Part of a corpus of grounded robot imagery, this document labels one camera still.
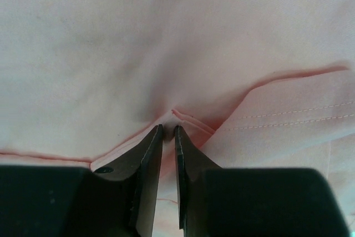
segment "white thread stitching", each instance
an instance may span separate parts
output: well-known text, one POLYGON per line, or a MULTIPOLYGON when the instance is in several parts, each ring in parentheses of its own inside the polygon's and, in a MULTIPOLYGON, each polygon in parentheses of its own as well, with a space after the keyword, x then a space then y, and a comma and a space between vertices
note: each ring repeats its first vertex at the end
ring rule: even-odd
POLYGON ((251 127, 243 127, 243 128, 230 128, 230 129, 221 129, 221 130, 244 130, 244 129, 257 129, 257 128, 265 128, 265 127, 276 127, 276 126, 287 126, 287 125, 297 125, 309 122, 321 122, 323 120, 330 120, 330 119, 343 119, 348 117, 353 117, 355 114, 349 114, 339 117, 329 117, 323 119, 312 119, 312 120, 305 120, 303 122, 288 122, 288 123, 280 123, 280 124, 269 124, 269 125, 261 125, 261 126, 251 126, 251 127))
POLYGON ((343 106, 343 105, 350 105, 350 104, 354 104, 354 103, 355 103, 355 101, 353 101, 353 102, 348 102, 348 103, 343 103, 343 104, 337 104, 337 105, 329 105, 329 106, 327 106, 327 107, 307 108, 307 109, 303 109, 303 110, 286 111, 286 112, 275 113, 275 114, 266 114, 266 115, 239 117, 239 118, 236 118, 236 119, 264 118, 264 117, 278 116, 278 115, 291 114, 291 113, 301 113, 301 112, 307 112, 307 111, 311 111, 311 110, 318 110, 318 109, 325 109, 325 108, 341 107, 341 106, 343 106))

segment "pink cloth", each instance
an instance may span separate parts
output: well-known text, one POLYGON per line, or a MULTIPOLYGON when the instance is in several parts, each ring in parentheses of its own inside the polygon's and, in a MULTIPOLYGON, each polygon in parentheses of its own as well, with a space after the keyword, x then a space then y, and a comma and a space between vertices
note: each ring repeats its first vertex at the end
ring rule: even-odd
MULTIPOLYGON (((350 225, 354 18, 355 0, 0 0, 0 163, 95 169, 182 124, 225 167, 317 168, 350 225)), ((155 236, 182 234, 173 170, 167 139, 155 236)))

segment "screw hole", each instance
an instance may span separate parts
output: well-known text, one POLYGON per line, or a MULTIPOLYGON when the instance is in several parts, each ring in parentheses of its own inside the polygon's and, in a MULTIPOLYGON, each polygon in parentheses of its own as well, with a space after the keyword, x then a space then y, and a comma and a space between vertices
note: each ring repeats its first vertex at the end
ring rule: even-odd
POLYGON ((113 172, 113 168, 101 167, 94 171, 94 173, 110 173, 110 172, 113 172))

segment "light fabric background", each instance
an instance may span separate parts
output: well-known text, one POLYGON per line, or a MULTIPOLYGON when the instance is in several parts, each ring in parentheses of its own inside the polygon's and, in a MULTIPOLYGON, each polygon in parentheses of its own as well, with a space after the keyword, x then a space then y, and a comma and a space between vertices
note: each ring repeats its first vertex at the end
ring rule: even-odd
MULTIPOLYGON (((355 0, 0 0, 0 163, 95 169, 182 124, 224 167, 317 168, 351 225, 354 18, 355 0)), ((155 236, 182 235, 172 149, 155 236)))

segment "pink fabric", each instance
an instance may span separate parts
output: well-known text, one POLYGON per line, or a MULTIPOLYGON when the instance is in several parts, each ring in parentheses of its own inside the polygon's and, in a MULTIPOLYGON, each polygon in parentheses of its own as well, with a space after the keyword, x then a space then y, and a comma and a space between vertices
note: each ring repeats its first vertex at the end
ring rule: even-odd
MULTIPOLYGON (((350 225, 354 18, 355 0, 0 0, 0 163, 95 169, 182 124, 225 167, 317 168, 350 225)), ((167 138, 155 236, 182 234, 173 169, 167 138)))

